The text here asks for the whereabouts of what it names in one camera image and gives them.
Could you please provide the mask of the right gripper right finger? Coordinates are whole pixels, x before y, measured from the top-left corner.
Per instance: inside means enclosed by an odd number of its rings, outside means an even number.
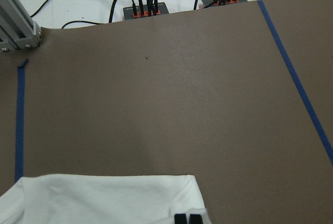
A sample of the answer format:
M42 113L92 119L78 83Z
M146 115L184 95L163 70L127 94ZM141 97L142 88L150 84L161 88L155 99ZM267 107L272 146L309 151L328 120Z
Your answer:
M189 224L202 224L202 216L200 214L190 214Z

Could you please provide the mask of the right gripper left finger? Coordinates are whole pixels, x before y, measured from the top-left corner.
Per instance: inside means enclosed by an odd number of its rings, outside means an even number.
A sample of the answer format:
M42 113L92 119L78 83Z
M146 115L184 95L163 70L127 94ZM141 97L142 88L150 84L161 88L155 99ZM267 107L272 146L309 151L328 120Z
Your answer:
M186 214L175 214L174 215L174 223L175 224L187 224Z

